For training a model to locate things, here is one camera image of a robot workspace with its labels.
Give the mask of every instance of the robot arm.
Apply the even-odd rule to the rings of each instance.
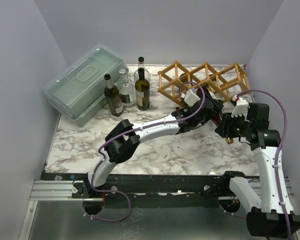
[[[147,123],[130,123],[128,119],[122,120],[105,138],[106,141],[122,134],[126,131],[139,129],[128,133],[126,136],[110,142],[104,148],[104,155],[96,167],[95,173],[88,173],[88,178],[95,188],[102,186],[117,164],[129,160],[137,149],[138,145],[161,136],[176,135],[191,131],[197,125],[204,125],[209,120],[220,123],[220,112],[223,108],[222,101],[218,101],[212,96],[206,87],[203,87],[205,101],[201,110],[188,120],[182,120],[193,114],[201,105],[200,98],[194,93],[193,89],[187,91],[184,96],[187,108],[177,108],[170,115]]]
[[[187,120],[201,106],[201,101],[195,101],[193,93],[188,92],[185,98],[190,99],[190,107],[177,109],[163,119],[149,123],[132,124],[129,120],[121,121],[105,138],[108,144],[104,147],[105,157],[96,166],[95,175],[88,175],[92,186],[102,186],[117,164],[130,159],[139,144],[165,135],[176,135],[189,132],[197,125],[204,125],[212,120],[217,128],[215,132],[233,143],[233,138],[245,137],[250,142],[251,150],[257,161],[261,183],[260,199],[243,173],[229,177],[227,187],[238,197],[240,203],[247,212],[247,228],[252,236],[279,237],[287,236],[287,225],[281,204],[285,205],[288,213],[291,232],[300,228],[300,215],[294,214],[294,209],[288,198],[284,174],[282,171],[281,152],[277,166],[275,166],[275,155],[281,137],[278,131],[269,129],[269,106],[263,103],[247,103],[243,98],[236,99],[232,112],[223,114],[220,112],[223,103],[214,99],[205,88],[205,101],[200,111]],[[276,185],[275,168],[279,172],[280,188]],[[284,202],[279,199],[282,191]]]

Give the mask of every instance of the wine bottle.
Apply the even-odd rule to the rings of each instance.
[[[150,107],[150,83],[145,79],[145,69],[138,69],[139,79],[135,82],[136,106],[139,110],[145,111]]]
[[[148,80],[149,84],[151,83],[151,76],[150,76],[150,72],[146,69],[145,67],[145,58],[143,56],[140,56],[138,58],[138,62],[139,62],[139,66],[138,66],[138,69],[139,68],[143,68],[144,69],[144,78],[146,80]],[[134,82],[136,82],[138,79],[139,79],[139,73],[138,73],[138,70],[134,72],[133,74],[133,79],[134,79]]]
[[[127,71],[124,68],[119,70],[120,73],[120,96],[123,106],[129,107],[136,101],[136,94],[133,82],[128,78]]]
[[[120,97],[119,89],[114,86],[111,81],[110,74],[104,75],[106,87],[104,89],[104,95],[109,105],[110,113],[113,116],[119,117],[124,112],[124,106]]]

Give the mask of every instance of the translucent green box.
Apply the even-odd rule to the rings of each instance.
[[[113,83],[126,68],[123,57],[98,44],[60,75],[43,86],[48,102],[79,127],[85,125],[106,103],[105,74]]]

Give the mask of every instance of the marble countertop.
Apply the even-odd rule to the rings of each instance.
[[[129,65],[129,75],[137,69]],[[160,119],[175,110],[177,105],[161,95],[158,71],[166,66],[152,65],[147,69],[151,74],[150,108],[140,111],[136,105],[126,107],[120,117],[110,114],[106,105],[84,127],[77,127],[63,114],[57,126],[52,147],[47,159],[47,173],[87,173],[94,169],[100,159],[98,148],[105,142],[106,135],[121,121],[129,119],[131,123],[145,123]],[[174,78],[174,70],[167,73]],[[202,71],[196,76],[204,79]],[[231,80],[235,72],[223,75]],[[239,93],[240,88],[230,90]],[[223,112],[230,112],[231,104],[226,103]],[[258,175],[258,167],[253,153],[247,144],[235,139],[231,145],[214,132],[210,121],[205,126],[184,134],[163,136],[147,141],[137,148],[133,157],[118,164],[113,174],[154,174],[154,175],[222,175],[227,170],[242,171],[246,175]]]

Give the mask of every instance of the white wall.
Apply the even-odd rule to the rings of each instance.
[[[284,0],[254,52],[247,73],[250,85],[277,96],[285,106],[288,129],[283,145],[283,170],[289,176],[300,214],[300,0]],[[282,132],[283,115],[268,97],[273,128]]]
[[[103,43],[137,63],[246,64],[282,0],[35,0],[67,63]]]
[[[41,87],[65,64],[32,0],[0,0],[0,240],[18,239],[58,116]]]

